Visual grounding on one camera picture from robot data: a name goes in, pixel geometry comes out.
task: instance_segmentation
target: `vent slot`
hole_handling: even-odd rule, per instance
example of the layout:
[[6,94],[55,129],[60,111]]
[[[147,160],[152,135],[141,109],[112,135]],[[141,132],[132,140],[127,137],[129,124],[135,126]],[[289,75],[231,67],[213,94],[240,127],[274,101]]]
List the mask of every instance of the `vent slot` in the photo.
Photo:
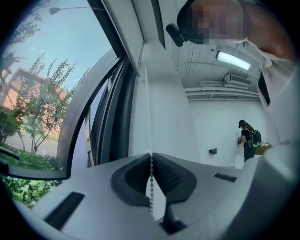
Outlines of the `vent slot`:
[[81,193],[70,193],[46,218],[45,222],[57,230],[61,230],[73,212],[83,200]]
[[226,175],[226,174],[222,174],[222,173],[216,173],[214,175],[215,178],[220,178],[222,180],[225,180],[225,181],[228,181],[228,182],[235,182],[237,177],[233,177],[233,176],[230,176],[230,175]]
[[230,75],[230,81],[228,83],[234,83],[234,82],[238,82],[238,83],[244,83],[247,85],[251,85],[251,81],[246,79],[246,78],[243,78],[243,77],[238,77],[238,76],[235,76],[235,75]]

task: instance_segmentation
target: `rectangular slot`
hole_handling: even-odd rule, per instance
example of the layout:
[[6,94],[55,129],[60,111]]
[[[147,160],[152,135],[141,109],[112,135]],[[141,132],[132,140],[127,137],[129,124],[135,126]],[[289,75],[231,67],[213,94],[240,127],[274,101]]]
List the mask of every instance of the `rectangular slot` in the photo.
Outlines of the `rectangular slot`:
[[220,178],[222,180],[225,180],[225,181],[228,181],[228,182],[235,182],[237,177],[233,177],[233,176],[230,176],[230,175],[226,175],[226,174],[222,174],[222,173],[216,173],[214,175],[215,178]]
[[61,230],[80,202],[84,195],[81,193],[70,193],[46,218],[45,222],[57,230]]

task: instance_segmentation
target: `pull chain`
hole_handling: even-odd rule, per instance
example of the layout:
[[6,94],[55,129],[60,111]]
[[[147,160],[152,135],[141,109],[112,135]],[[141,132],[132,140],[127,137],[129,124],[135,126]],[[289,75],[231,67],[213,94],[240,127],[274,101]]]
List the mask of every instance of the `pull chain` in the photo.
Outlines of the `pull chain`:
[[146,102],[147,102],[147,115],[148,115],[148,134],[149,134],[149,153],[150,153],[150,214],[154,218],[154,188],[153,188],[153,154],[152,154],[152,130],[150,121],[150,102],[149,102],[149,87],[148,87],[148,75],[145,65],[145,80],[146,80]]

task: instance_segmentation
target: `light fixture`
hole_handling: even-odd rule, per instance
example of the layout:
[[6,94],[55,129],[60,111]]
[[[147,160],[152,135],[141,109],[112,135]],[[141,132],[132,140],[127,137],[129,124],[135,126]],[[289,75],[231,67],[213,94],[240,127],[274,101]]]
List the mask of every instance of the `light fixture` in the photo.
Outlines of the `light fixture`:
[[49,9],[50,15],[56,14],[59,11],[60,11],[59,7],[52,7],[52,8]]
[[249,70],[249,68],[251,67],[251,64],[242,60],[242,59],[239,59],[235,56],[232,56],[230,54],[227,54],[225,52],[221,52],[221,51],[218,51],[217,52],[217,55],[216,55],[216,59],[218,61],[222,61],[222,62],[227,62],[229,64],[233,64],[235,66],[238,66],[240,68],[243,68],[245,70]]

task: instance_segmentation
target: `window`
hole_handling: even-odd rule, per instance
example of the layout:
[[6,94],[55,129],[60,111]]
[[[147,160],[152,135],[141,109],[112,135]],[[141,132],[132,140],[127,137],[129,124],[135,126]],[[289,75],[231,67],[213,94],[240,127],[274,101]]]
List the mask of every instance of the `window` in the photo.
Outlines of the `window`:
[[[91,139],[88,166],[115,160],[109,156],[110,147],[106,155],[96,154],[95,150],[103,149],[99,144],[110,146],[110,137],[120,134],[129,138],[129,130],[124,131],[114,116],[120,104],[130,103],[127,88],[130,84],[133,94],[135,73],[102,9],[97,0],[41,0],[16,29],[2,55],[0,157],[5,161],[1,174],[8,176],[2,177],[7,186],[18,182],[13,197],[28,206],[38,198],[28,199],[26,190],[43,185],[45,194],[70,177],[82,126],[88,126],[86,142]],[[124,81],[129,75],[131,81]],[[94,104],[97,126],[90,121],[90,106],[101,91],[99,104]],[[90,138],[93,129],[96,133]]]

